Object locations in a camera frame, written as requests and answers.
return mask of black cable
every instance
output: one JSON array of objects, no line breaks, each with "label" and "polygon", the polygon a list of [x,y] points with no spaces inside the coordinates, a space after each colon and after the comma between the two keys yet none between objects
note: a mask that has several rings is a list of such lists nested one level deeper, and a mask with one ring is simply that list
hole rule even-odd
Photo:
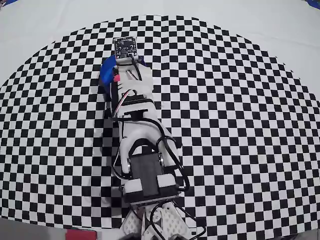
[{"label": "black cable", "polygon": [[117,63],[118,66],[132,66],[133,64],[132,63],[126,63],[126,64],[120,64],[120,63]]},{"label": "black cable", "polygon": [[[119,154],[116,153],[116,155],[117,155],[117,157],[116,157],[116,159],[114,160],[114,162],[116,162],[117,159],[119,158]],[[115,174],[118,178],[123,179],[123,180],[130,180],[130,179],[131,179],[131,178],[128,177],[128,176],[124,176],[124,175],[118,173],[117,170],[114,168],[114,163],[111,164],[111,167],[112,167],[112,169],[113,169],[114,174]]]},{"label": "black cable", "polygon": [[[164,238],[164,236],[159,232],[159,230],[156,228],[156,225],[154,223],[154,214],[155,214],[155,211],[157,210],[157,208],[160,208],[162,207],[164,204],[166,203],[170,203],[172,202],[178,209],[180,209],[182,212],[184,212],[189,218],[191,218],[193,221],[195,221],[197,223],[197,219],[193,216],[191,216],[186,210],[184,210],[181,206],[179,206],[174,200],[164,200],[160,203],[158,203],[151,211],[151,214],[150,214],[150,224],[151,226],[153,227],[154,231],[159,235],[159,237],[162,239],[162,240],[166,240]],[[203,231],[200,232],[199,234],[193,236],[192,238],[190,238],[189,240],[195,240],[199,237],[201,237],[203,234],[206,233],[206,228],[204,226],[201,226],[203,228]]]},{"label": "black cable", "polygon": [[130,58],[131,58],[132,65],[134,66],[136,72],[138,73],[139,80],[142,81],[141,73],[140,73],[139,68],[137,66],[137,63],[135,61],[135,58],[132,54],[130,54]]},{"label": "black cable", "polygon": [[162,207],[164,204],[166,203],[170,203],[172,200],[164,200],[160,203],[158,203],[151,211],[150,213],[150,224],[151,226],[153,227],[153,230],[159,235],[159,237],[162,239],[162,240],[166,240],[164,238],[164,236],[159,232],[159,230],[156,228],[156,225],[154,223],[154,214],[155,214],[155,211],[157,210],[157,208],[160,208]]},{"label": "black cable", "polygon": [[165,135],[165,131],[164,129],[162,128],[161,124],[159,122],[157,122],[156,120],[153,120],[153,119],[150,119],[150,118],[146,118],[146,117],[143,117],[141,119],[134,119],[132,117],[126,117],[126,118],[114,118],[113,119],[114,121],[119,121],[119,122],[128,122],[128,121],[131,121],[131,122],[138,122],[138,121],[144,121],[144,122],[149,122],[149,123],[152,123],[154,125],[156,125],[161,133],[161,138],[162,141],[163,141],[163,144],[164,144],[164,147],[165,149],[167,150],[167,152],[169,153],[170,157],[172,158],[172,160],[174,161],[175,165],[178,167],[182,177],[183,177],[183,180],[185,182],[185,187],[178,187],[178,190],[179,191],[182,191],[182,192],[186,192],[189,190],[190,188],[190,182],[189,182],[189,178],[188,176],[186,175],[185,171],[184,171],[184,168],[183,166],[181,165],[179,159],[177,158],[177,156],[172,152],[171,148],[169,147],[168,145],[168,142],[167,142],[167,139],[166,139],[166,135]]},{"label": "black cable", "polygon": [[[173,204],[180,209],[182,212],[184,212],[189,218],[191,218],[193,221],[195,221],[195,223],[197,223],[197,219],[194,216],[191,216],[186,210],[184,210],[181,206],[179,206],[174,200],[172,201]],[[203,228],[203,231],[200,232],[198,235],[193,236],[192,238],[190,238],[189,240],[194,240],[197,239],[199,237],[201,237],[203,234],[206,233],[206,228],[204,226],[201,226]]]}]

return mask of electrical wire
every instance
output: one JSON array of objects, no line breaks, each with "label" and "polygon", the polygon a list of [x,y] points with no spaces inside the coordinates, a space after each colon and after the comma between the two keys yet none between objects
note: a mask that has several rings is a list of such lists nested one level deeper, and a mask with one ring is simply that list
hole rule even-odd
[{"label": "electrical wire", "polygon": [[154,223],[154,214],[155,214],[155,211],[157,210],[157,208],[160,208],[162,207],[164,204],[166,203],[170,203],[172,200],[164,200],[164,201],[161,201],[160,203],[158,203],[151,211],[150,213],[150,224],[151,226],[153,227],[153,230],[158,234],[158,236],[162,239],[162,240],[166,240],[164,238],[164,236],[159,232],[159,230],[156,228],[156,225]]},{"label": "electrical wire", "polygon": [[127,72],[135,79],[135,80],[139,80],[130,70],[127,70]]},{"label": "electrical wire", "polygon": [[[182,212],[184,212],[189,218],[191,218],[193,221],[195,221],[197,223],[197,219],[194,216],[191,216],[186,210],[184,210],[181,206],[179,206],[174,200],[172,201],[172,203],[178,208],[180,209]],[[199,234],[193,236],[192,238],[190,238],[189,240],[194,240],[197,239],[199,237],[201,237],[203,234],[206,233],[206,228],[204,226],[201,226],[203,228],[203,231],[200,232]]]},{"label": "electrical wire", "polygon": [[149,122],[149,123],[152,123],[154,125],[156,125],[160,131],[160,134],[161,134],[161,138],[162,138],[162,141],[163,141],[163,144],[164,144],[164,147],[165,149],[167,150],[167,152],[169,153],[170,157],[172,158],[172,160],[174,161],[175,165],[178,167],[182,177],[183,177],[183,180],[184,180],[184,183],[185,183],[185,187],[178,187],[178,191],[182,191],[182,192],[186,192],[189,190],[190,188],[190,182],[189,182],[189,178],[188,176],[186,175],[185,171],[184,171],[184,168],[183,166],[181,165],[179,159],[177,158],[177,156],[172,152],[171,148],[169,147],[168,145],[168,142],[167,142],[167,138],[169,136],[166,136],[165,135],[165,131],[164,129],[162,128],[161,124],[159,122],[157,122],[156,120],[153,120],[153,119],[150,119],[150,118],[146,118],[146,117],[143,117],[141,119],[134,119],[132,117],[126,117],[126,118],[114,118],[113,119],[114,121],[119,121],[119,122],[138,122],[138,121],[144,121],[144,122]]},{"label": "electrical wire", "polygon": [[130,180],[129,177],[125,177],[123,175],[121,175],[120,173],[117,172],[115,166],[116,166],[116,162],[118,160],[118,157],[119,157],[119,153],[120,153],[120,144],[121,144],[121,141],[119,143],[119,147],[118,147],[118,150],[117,150],[117,153],[116,153],[116,157],[115,157],[115,160],[114,160],[114,163],[112,164],[112,169],[113,169],[113,172],[114,172],[114,175],[120,179],[120,180]]},{"label": "electrical wire", "polygon": [[135,61],[133,54],[130,54],[130,58],[131,58],[132,65],[134,66],[136,72],[138,73],[139,80],[142,81],[141,73],[140,73],[140,70],[137,66],[137,63]]},{"label": "electrical wire", "polygon": [[118,105],[116,106],[115,110],[114,110],[114,113],[112,114],[112,117],[115,118],[121,105],[124,103],[124,101],[126,100],[127,96],[129,95],[130,91],[135,91],[134,89],[132,88],[129,88],[125,93],[124,95],[122,96],[122,98],[120,99]]}]

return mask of black circuit board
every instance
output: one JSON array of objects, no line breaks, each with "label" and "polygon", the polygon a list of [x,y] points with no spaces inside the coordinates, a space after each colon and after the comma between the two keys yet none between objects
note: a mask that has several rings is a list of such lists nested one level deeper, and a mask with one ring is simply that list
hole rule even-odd
[{"label": "black circuit board", "polygon": [[117,59],[127,58],[130,54],[136,55],[136,39],[132,36],[114,39],[114,51]]}]

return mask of checkerboard mat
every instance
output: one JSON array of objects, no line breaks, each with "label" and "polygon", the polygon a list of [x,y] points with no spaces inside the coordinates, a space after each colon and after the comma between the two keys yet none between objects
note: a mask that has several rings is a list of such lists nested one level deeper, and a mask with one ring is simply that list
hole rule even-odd
[{"label": "checkerboard mat", "polygon": [[239,35],[196,18],[151,15],[72,32],[0,88],[2,218],[121,225],[128,206],[111,171],[119,130],[98,82],[113,38],[125,36],[136,36],[152,68],[158,117],[182,143],[191,187],[178,203],[207,226],[204,238],[268,239],[319,227],[315,96]]}]

